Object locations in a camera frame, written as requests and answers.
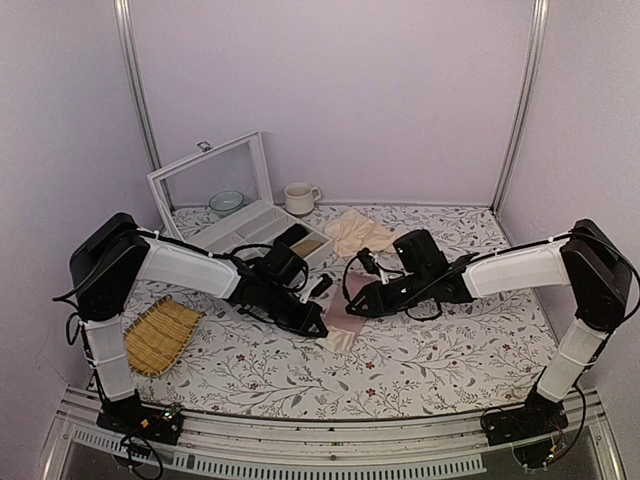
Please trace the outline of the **pink and white underwear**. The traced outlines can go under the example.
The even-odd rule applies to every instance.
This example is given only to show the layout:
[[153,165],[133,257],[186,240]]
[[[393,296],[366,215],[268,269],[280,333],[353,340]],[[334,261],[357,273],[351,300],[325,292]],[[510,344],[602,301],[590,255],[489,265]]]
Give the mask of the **pink and white underwear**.
[[347,354],[365,325],[366,319],[346,312],[348,301],[342,291],[343,282],[339,281],[331,303],[324,316],[328,335],[316,341],[324,350],[332,354]]

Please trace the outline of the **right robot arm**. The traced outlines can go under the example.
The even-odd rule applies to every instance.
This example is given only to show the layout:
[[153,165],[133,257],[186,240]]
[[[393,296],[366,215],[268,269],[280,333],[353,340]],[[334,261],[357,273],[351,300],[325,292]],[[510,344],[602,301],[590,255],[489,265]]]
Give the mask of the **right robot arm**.
[[631,286],[639,281],[638,270],[590,219],[546,240],[485,255],[471,253],[453,262],[425,229],[399,237],[393,247],[405,272],[390,280],[382,278],[384,270],[370,254],[358,253],[377,280],[345,297],[348,314],[380,318],[427,300],[466,304],[507,291],[571,288],[575,319],[517,415],[517,427],[527,436],[539,435],[554,422],[555,407],[637,311],[627,304]]

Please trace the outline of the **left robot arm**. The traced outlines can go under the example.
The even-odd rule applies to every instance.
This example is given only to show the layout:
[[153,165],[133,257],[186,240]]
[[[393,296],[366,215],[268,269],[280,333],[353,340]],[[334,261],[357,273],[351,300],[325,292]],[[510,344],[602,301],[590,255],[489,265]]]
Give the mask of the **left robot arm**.
[[309,266],[290,247],[276,243],[240,246],[212,253],[181,240],[138,227],[117,213],[71,255],[72,287],[57,301],[72,304],[81,322],[89,362],[111,419],[128,434],[148,426],[148,412],[132,398],[132,378],[122,333],[122,314],[134,288],[159,282],[207,294],[254,314],[263,312],[277,328],[306,338],[324,338],[328,329],[317,303],[302,301],[296,279],[307,280]]

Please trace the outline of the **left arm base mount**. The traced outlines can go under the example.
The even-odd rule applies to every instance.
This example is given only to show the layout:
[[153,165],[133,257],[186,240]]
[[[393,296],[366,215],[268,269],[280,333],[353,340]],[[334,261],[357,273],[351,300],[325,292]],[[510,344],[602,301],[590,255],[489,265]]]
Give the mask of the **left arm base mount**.
[[178,443],[183,423],[179,404],[148,406],[142,402],[137,390],[121,400],[102,398],[97,419],[97,425],[103,429],[173,446]]

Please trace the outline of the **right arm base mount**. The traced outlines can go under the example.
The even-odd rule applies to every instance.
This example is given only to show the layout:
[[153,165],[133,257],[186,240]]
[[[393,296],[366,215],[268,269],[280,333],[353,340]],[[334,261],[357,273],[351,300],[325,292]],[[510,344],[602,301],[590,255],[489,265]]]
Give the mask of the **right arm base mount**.
[[548,400],[537,391],[531,391],[518,408],[490,409],[480,418],[481,429],[490,446],[557,432],[568,424],[563,403]]

